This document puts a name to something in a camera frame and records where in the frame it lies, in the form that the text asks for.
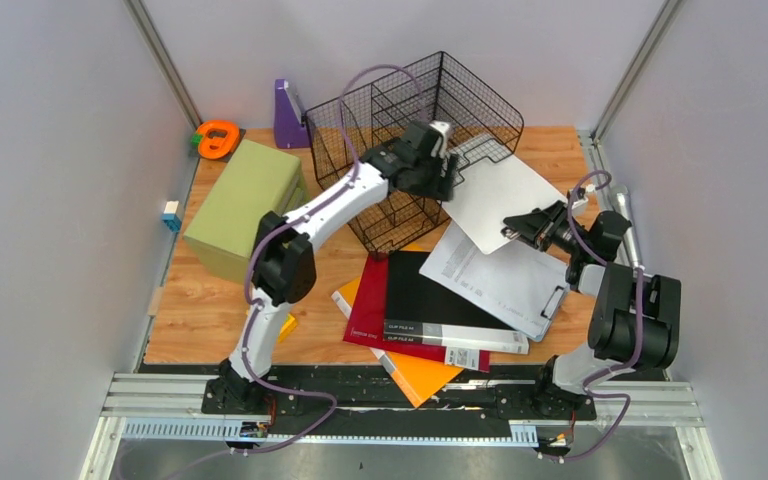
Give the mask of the white clipboard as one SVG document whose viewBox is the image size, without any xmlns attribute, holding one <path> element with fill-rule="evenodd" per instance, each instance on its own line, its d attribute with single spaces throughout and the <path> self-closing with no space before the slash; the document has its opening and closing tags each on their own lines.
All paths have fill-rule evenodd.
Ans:
<svg viewBox="0 0 768 480">
<path fill-rule="evenodd" d="M 506 217 L 565 199 L 548 180 L 484 133 L 449 149 L 457 157 L 453 198 L 443 210 L 478 249 L 489 255 L 509 242 Z"/>
</svg>

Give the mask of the papers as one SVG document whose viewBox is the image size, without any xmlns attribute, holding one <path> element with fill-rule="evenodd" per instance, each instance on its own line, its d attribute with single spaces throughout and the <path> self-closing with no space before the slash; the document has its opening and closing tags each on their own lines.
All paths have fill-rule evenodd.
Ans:
<svg viewBox="0 0 768 480">
<path fill-rule="evenodd" d="M 569 291 L 566 269 L 561 260 L 517 241 L 484 254 L 452 223 L 419 273 L 540 342 Z"/>
</svg>

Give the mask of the black wire mesh basket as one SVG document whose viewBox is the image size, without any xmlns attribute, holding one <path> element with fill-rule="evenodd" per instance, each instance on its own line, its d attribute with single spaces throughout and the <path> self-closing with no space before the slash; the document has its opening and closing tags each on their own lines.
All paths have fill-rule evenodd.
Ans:
<svg viewBox="0 0 768 480">
<path fill-rule="evenodd" d="M 467 168 L 513 154 L 524 128 L 510 102 L 443 51 L 316 105 L 303 120 L 322 189 L 348 175 L 356 159 L 382 168 L 385 199 L 349 222 L 373 253 L 441 225 L 442 203 Z"/>
</svg>

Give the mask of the green drawer cabinet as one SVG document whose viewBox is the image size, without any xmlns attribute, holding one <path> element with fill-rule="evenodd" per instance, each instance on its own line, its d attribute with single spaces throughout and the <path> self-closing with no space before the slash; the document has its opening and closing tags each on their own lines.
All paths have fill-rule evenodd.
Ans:
<svg viewBox="0 0 768 480">
<path fill-rule="evenodd" d="M 261 218 L 306 201 L 299 157 L 244 140 L 190 221 L 184 241 L 209 274 L 241 284 Z"/>
</svg>

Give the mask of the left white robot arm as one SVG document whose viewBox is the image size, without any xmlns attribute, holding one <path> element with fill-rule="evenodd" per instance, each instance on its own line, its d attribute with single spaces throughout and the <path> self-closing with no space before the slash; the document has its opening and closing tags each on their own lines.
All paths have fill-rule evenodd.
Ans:
<svg viewBox="0 0 768 480">
<path fill-rule="evenodd" d="M 449 150 L 452 132 L 445 121 L 412 121 L 400 136 L 364 153 L 352 149 L 347 174 L 307 204 L 261 218 L 244 278 L 244 330 L 208 385 L 215 399 L 243 413 L 264 405 L 281 328 L 315 285 L 315 255 L 335 232 L 393 192 L 435 201 L 452 198 L 458 162 Z"/>
</svg>

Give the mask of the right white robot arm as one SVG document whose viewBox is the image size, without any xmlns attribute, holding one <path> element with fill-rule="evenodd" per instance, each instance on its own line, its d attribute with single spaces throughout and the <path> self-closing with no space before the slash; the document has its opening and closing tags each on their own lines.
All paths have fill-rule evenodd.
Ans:
<svg viewBox="0 0 768 480">
<path fill-rule="evenodd" d="M 596 302 L 587 340 L 571 353 L 551 357 L 528 397 L 540 417 L 559 418 L 593 400 L 591 387 L 634 371 L 672 364 L 679 342 L 681 283 L 648 276 L 615 259 L 631 222 L 619 213 L 599 213 L 585 228 L 557 201 L 544 209 L 510 216 L 502 233 L 544 252 L 557 246 L 569 254 L 566 280 L 578 293 L 597 275 Z"/>
</svg>

